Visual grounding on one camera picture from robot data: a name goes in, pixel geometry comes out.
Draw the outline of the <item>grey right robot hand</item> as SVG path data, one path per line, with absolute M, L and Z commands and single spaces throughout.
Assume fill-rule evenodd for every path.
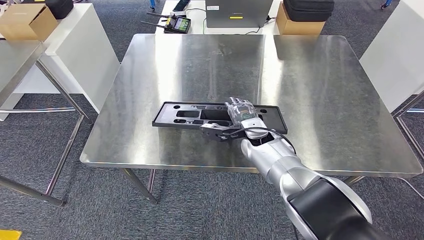
M 246 99 L 230 97 L 229 101 L 226 101 L 224 104 L 235 127 L 240 127 L 242 121 L 259 117 L 254 105 Z

